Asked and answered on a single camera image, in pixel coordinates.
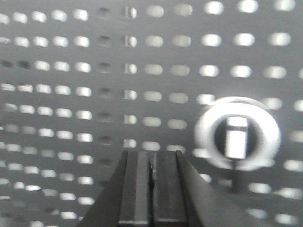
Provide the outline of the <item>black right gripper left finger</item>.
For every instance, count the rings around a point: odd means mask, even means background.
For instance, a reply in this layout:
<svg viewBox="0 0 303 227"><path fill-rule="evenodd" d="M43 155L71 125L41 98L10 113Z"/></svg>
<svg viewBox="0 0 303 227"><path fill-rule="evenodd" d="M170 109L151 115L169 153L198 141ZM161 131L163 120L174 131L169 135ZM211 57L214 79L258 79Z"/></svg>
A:
<svg viewBox="0 0 303 227"><path fill-rule="evenodd" d="M152 169L147 153L123 152L104 190L79 227L150 227Z"/></svg>

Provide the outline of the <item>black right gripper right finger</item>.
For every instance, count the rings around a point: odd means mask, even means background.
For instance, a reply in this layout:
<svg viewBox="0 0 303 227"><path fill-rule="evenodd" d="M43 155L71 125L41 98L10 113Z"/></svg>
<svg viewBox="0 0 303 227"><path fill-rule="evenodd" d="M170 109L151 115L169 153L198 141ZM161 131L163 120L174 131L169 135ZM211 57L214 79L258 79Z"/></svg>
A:
<svg viewBox="0 0 303 227"><path fill-rule="evenodd" d="M156 227L266 227L205 181L182 152L156 153L152 219Z"/></svg>

